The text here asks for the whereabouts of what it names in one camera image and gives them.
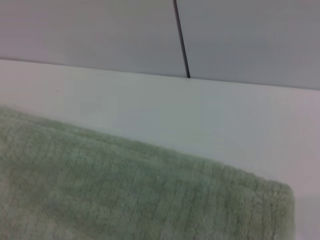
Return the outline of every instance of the towel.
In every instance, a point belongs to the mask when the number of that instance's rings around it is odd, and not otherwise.
[[[292,240],[289,186],[0,107],[1,240]]]

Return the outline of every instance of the white countertop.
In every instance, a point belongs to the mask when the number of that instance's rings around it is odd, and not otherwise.
[[[0,104],[287,183],[320,236],[320,91],[0,60]]]

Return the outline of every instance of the white surface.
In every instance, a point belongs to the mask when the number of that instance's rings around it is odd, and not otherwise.
[[[288,183],[320,236],[320,91],[0,60],[0,103]]]
[[[319,0],[178,0],[193,78],[320,89]]]
[[[0,58],[186,75],[172,1],[1,0]]]

